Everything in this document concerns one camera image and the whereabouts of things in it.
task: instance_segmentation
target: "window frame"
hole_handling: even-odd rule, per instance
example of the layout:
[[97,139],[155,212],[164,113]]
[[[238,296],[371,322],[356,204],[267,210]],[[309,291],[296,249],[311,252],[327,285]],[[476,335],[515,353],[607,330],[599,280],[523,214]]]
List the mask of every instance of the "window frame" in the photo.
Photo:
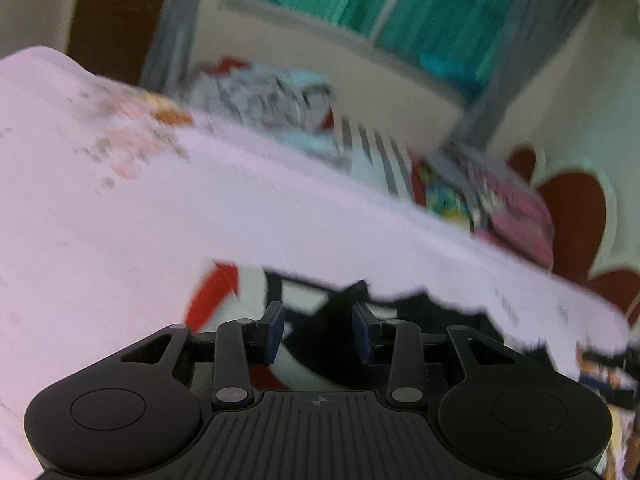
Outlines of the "window frame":
[[373,64],[391,70],[420,86],[434,92],[439,97],[461,108],[468,105],[468,99],[445,81],[437,79],[426,70],[414,66],[382,48],[374,42],[379,37],[398,0],[386,0],[380,10],[369,36],[361,36],[346,27],[337,27],[329,22],[299,12],[294,9],[272,4],[265,0],[222,0],[221,8],[260,18],[279,27],[301,30],[320,40],[336,44],[352,54],[367,59]]

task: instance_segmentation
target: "brown door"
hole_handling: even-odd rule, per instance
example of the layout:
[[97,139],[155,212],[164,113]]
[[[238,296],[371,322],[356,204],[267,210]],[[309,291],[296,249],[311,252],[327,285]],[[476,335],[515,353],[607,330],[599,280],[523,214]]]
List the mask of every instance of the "brown door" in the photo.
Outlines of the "brown door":
[[67,54],[90,72],[140,78],[164,0],[78,0]]

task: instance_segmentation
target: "white wall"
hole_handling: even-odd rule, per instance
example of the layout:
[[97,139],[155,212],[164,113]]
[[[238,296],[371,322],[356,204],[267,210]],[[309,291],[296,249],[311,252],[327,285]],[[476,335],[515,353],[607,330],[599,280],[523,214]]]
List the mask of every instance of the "white wall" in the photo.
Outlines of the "white wall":
[[0,0],[0,57],[42,44],[65,51],[76,0]]
[[[222,9],[222,0],[203,0],[191,62],[213,62],[224,54],[273,66],[302,67],[328,75],[340,111],[395,136],[415,149],[433,148],[462,108],[418,84],[302,30]],[[497,146],[525,139],[553,100],[580,43],[583,25],[512,107]]]
[[568,168],[599,175],[607,231],[592,272],[618,264],[640,270],[638,0],[597,2],[574,62],[528,140],[545,159],[538,181]]

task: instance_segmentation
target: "ridged black surface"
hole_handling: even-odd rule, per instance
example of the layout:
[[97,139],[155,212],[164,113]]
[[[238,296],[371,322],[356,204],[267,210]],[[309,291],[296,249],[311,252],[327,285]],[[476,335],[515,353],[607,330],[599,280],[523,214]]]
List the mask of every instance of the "ridged black surface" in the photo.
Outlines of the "ridged black surface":
[[[47,472],[40,480],[70,477]],[[267,392],[215,415],[183,455],[136,480],[489,480],[453,457],[427,421],[372,392]],[[593,480],[582,473],[575,480]]]

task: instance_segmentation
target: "bedspread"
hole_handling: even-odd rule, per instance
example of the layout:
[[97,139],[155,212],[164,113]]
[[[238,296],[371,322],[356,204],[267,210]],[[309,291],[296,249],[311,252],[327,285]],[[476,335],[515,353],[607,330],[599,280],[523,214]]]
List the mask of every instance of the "bedspread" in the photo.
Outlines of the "bedspread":
[[606,302],[235,124],[34,48],[0,60],[0,478],[40,467],[22,430],[54,381],[184,318],[213,260],[384,296],[426,288],[547,344],[626,346]]

